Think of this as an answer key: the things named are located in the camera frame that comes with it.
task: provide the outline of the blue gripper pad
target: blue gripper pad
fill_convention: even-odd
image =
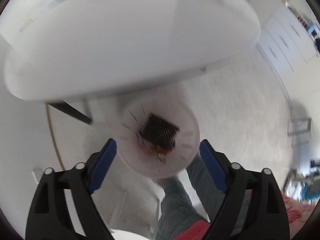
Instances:
[[[200,156],[207,167],[207,170],[218,190],[225,193],[228,190],[228,185],[226,183],[226,173],[224,169],[219,164],[216,157],[213,155],[213,149],[207,145],[207,140],[200,143]]]
[[[92,154],[87,161],[86,165],[88,166],[88,175],[90,178],[87,189],[90,194],[101,187],[111,163],[116,156],[116,152],[116,141],[109,139],[103,149],[98,153]]]

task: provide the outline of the black table leg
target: black table leg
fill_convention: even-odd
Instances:
[[[75,108],[73,108],[71,105],[67,104],[64,101],[59,103],[47,103],[47,104],[82,122],[85,122],[87,124],[92,123],[92,119],[90,117],[87,117],[86,115],[82,114],[81,112],[79,112],[78,110],[76,110]]]

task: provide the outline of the metal screw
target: metal screw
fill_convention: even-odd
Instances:
[[[44,173],[47,174],[47,175],[51,174],[52,172],[53,172],[53,168],[46,168],[44,170]]]
[[[78,164],[76,165],[76,169],[77,169],[77,170],[82,170],[84,167],[85,167],[85,164],[84,164],[84,163],[78,163]]]
[[[241,165],[239,163],[232,163],[231,164],[231,167],[234,169],[234,170],[239,170],[241,168]]]
[[[272,174],[272,171],[270,169],[268,169],[268,168],[263,169],[263,172],[265,174],[267,174],[267,175],[271,175]]]

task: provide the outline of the person's leg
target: person's leg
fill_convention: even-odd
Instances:
[[[218,214],[225,194],[216,188],[200,155],[197,155],[194,158],[193,162],[187,168],[187,172],[191,185],[196,190],[197,195],[204,207],[204,210],[207,212],[210,220],[213,221]],[[248,211],[249,203],[250,194],[247,190],[232,235],[237,234],[241,231]]]
[[[207,212],[210,220],[213,221],[224,200],[225,194],[216,188],[199,154],[196,155],[193,162],[187,167],[187,172],[191,185],[196,190],[204,210]]]
[[[205,219],[193,208],[188,194],[178,178],[162,180],[165,197],[161,202],[161,218],[156,240],[172,240],[187,231],[197,221]]]

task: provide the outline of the person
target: person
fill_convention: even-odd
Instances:
[[[216,188],[199,154],[187,167],[187,173],[204,210],[210,221],[213,221],[218,214],[225,194]],[[162,215],[158,224],[156,240],[201,240],[210,224],[194,209],[179,179],[177,177],[160,179],[157,184],[164,189],[165,197],[161,202]],[[248,196],[244,198],[232,235],[241,231],[249,203]]]

